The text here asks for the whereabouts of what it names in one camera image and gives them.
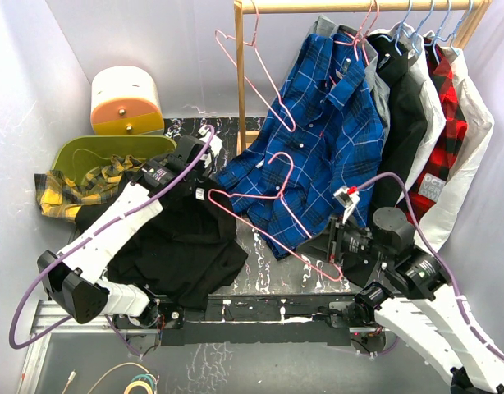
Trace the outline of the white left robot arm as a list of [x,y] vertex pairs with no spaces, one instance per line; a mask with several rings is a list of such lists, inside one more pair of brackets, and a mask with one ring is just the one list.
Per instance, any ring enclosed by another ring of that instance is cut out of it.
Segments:
[[215,165],[221,148],[221,139],[210,131],[201,139],[185,135],[173,152],[146,160],[81,236],[57,253],[46,250],[38,257],[48,296],[79,324],[100,314],[121,314],[142,328],[154,325],[158,306],[139,287],[107,279],[108,264],[172,199],[195,190],[196,182]]

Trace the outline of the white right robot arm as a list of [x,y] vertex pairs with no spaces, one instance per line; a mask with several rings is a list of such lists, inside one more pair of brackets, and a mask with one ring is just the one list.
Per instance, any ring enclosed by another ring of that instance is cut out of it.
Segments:
[[504,360],[472,326],[448,271],[415,244],[415,229],[400,209],[378,209],[371,227],[331,216],[298,251],[340,265],[360,287],[339,313],[344,320],[393,331],[453,393],[504,393]]

